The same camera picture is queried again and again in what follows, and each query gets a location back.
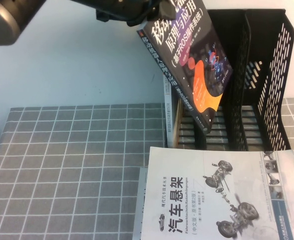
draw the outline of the dark book cover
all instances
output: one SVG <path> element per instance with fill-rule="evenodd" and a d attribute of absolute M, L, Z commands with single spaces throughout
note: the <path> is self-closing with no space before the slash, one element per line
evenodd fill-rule
<path fill-rule="evenodd" d="M 203 2 L 170 2 L 176 8 L 176 20 L 146 21 L 138 34 L 207 134 L 232 68 Z"/>

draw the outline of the book title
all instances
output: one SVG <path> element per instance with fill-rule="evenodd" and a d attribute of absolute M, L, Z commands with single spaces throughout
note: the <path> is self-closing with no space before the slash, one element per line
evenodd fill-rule
<path fill-rule="evenodd" d="M 179 232 L 182 233 L 182 230 L 179 228 L 179 224 L 183 222 L 183 219 L 181 219 L 181 212 L 183 212 L 182 205 L 179 202 L 182 202 L 183 200 L 183 178 L 182 177 L 171 177 L 171 183 L 170 183 L 170 220 L 169 220 L 169 232 Z M 166 198 L 164 195 L 166 193 L 166 190 L 163 189 L 163 196 L 162 198 Z"/>
<path fill-rule="evenodd" d="M 176 67 L 183 54 L 188 52 L 193 43 L 192 35 L 196 38 L 200 31 L 200 28 L 197 27 L 203 16 L 203 11 L 200 8 L 197 10 L 194 0 L 170 1 L 177 12 L 176 20 L 155 21 L 151 33 L 157 45 L 162 45 L 165 42 L 173 54 L 172 64 Z"/>

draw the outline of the orange graphic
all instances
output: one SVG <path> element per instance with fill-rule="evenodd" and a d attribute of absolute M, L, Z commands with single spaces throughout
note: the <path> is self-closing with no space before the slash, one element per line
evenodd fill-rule
<path fill-rule="evenodd" d="M 195 65 L 195 59 L 191 57 L 188 60 L 188 67 L 192 70 L 195 68 L 195 78 L 193 80 L 193 101 L 197 110 L 203 113 L 207 108 L 212 108 L 215 111 L 218 109 L 222 94 L 212 96 L 206 87 L 205 71 L 203 61 L 200 60 Z"/>

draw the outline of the gray grid tablecloth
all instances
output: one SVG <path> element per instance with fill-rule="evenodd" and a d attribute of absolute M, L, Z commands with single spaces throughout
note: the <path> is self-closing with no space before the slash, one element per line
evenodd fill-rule
<path fill-rule="evenodd" d="M 0 140 L 0 240 L 131 240 L 162 104 L 13 108 Z"/>

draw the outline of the book cover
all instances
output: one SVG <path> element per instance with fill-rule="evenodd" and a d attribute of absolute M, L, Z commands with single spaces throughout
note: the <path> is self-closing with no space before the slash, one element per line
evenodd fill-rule
<path fill-rule="evenodd" d="M 141 239 L 293 240 L 293 151 L 152 147 Z"/>
<path fill-rule="evenodd" d="M 201 0 L 170 0 L 176 20 L 148 21 L 138 34 L 206 134 L 232 68 Z"/>

